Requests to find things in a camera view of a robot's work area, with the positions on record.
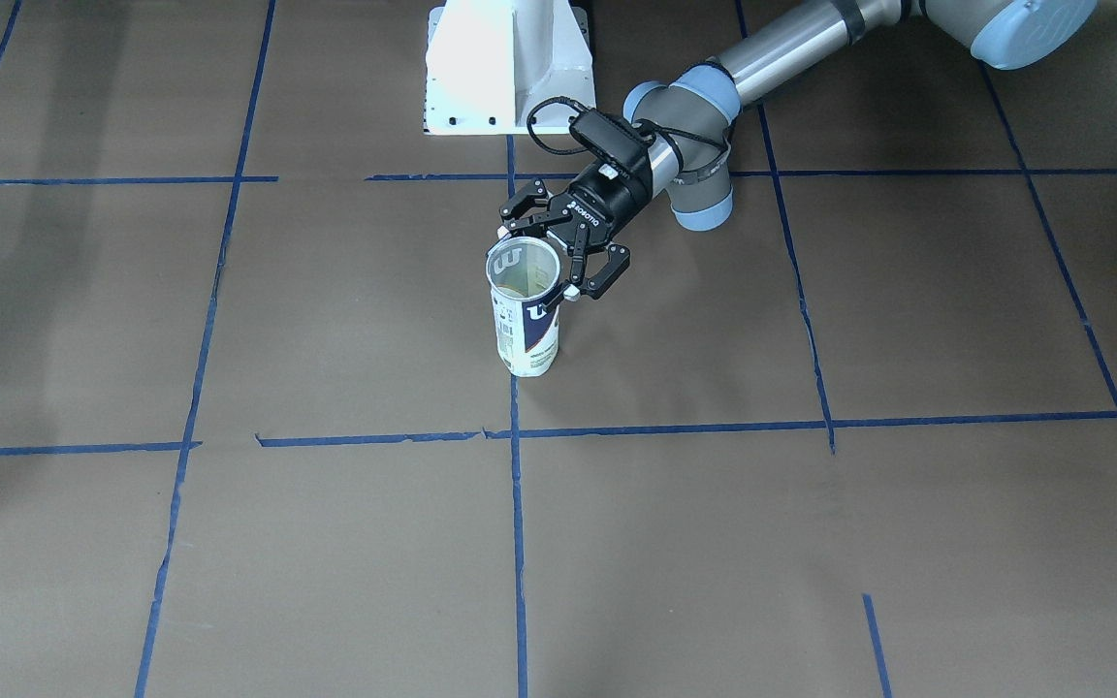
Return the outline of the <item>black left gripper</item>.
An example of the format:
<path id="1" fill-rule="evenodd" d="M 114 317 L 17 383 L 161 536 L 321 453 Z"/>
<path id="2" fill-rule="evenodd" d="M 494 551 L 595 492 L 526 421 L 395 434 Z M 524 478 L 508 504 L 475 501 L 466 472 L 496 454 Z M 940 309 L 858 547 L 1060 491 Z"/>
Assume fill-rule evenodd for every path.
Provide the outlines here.
<path id="1" fill-rule="evenodd" d="M 555 312 L 561 302 L 580 297 L 596 300 L 629 269 L 630 250 L 613 238 L 652 201 L 653 172 L 645 163 L 611 178 L 602 168 L 601 163 L 584 168 L 554 197 L 544 182 L 522 185 L 499 208 L 500 241 L 548 238 L 567 256 L 558 289 L 544 295 L 546 310 Z"/>

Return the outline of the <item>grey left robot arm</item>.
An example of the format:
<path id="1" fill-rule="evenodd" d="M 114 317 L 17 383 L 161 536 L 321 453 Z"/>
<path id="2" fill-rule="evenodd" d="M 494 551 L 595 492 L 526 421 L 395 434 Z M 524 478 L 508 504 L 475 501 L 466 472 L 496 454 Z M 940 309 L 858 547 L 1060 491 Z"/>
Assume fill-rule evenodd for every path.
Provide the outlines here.
<path id="1" fill-rule="evenodd" d="M 859 44 L 875 28 L 922 15 L 997 70 L 1033 65 L 1080 30 L 1092 1 L 806 1 L 741 44 L 687 68 L 669 83 L 645 82 L 621 113 L 569 96 L 537 103 L 536 113 L 570 111 L 576 153 L 592 154 L 562 193 L 535 180 L 502 205 L 500 240 L 487 256 L 496 278 L 521 262 L 515 238 L 558 243 L 553 276 L 540 291 L 524 290 L 540 315 L 562 302 L 599 298 L 628 269 L 619 235 L 656 198 L 666 195 L 680 226 L 713 230 L 731 217 L 731 138 L 741 111 L 821 59 Z"/>

